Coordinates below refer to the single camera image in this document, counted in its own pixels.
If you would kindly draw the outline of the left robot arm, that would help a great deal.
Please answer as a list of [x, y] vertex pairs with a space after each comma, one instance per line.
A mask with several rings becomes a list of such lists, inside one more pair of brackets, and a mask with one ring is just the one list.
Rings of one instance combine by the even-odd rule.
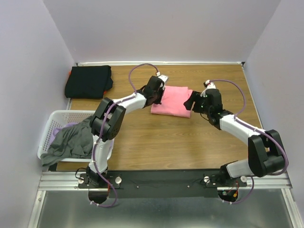
[[94, 187], [102, 187], [105, 183], [103, 172], [107, 170], [107, 161], [111, 157], [114, 139], [120, 131], [124, 116], [137, 109], [160, 104], [168, 78], [165, 75], [152, 76], [147, 85], [129, 96], [115, 100], [104, 98], [101, 101], [90, 122], [92, 134], [98, 136], [93, 143], [89, 163], [92, 171], [89, 182]]

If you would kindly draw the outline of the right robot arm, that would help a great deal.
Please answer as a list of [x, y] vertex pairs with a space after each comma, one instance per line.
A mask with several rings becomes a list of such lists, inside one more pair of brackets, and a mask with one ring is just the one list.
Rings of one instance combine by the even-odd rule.
[[211, 125], [247, 145], [247, 159], [221, 166], [218, 180], [222, 185], [229, 186], [241, 176], [264, 177], [286, 170], [287, 156], [280, 134], [275, 130], [256, 128], [224, 109], [218, 89], [207, 89], [203, 95], [194, 91], [184, 106], [206, 115]]

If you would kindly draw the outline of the pink t shirt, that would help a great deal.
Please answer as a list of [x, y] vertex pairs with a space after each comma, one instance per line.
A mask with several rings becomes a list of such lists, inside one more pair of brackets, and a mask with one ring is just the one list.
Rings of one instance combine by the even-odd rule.
[[188, 87], [166, 86], [161, 99], [161, 104], [151, 106], [151, 114], [172, 115], [190, 118], [190, 111], [184, 106], [193, 90]]

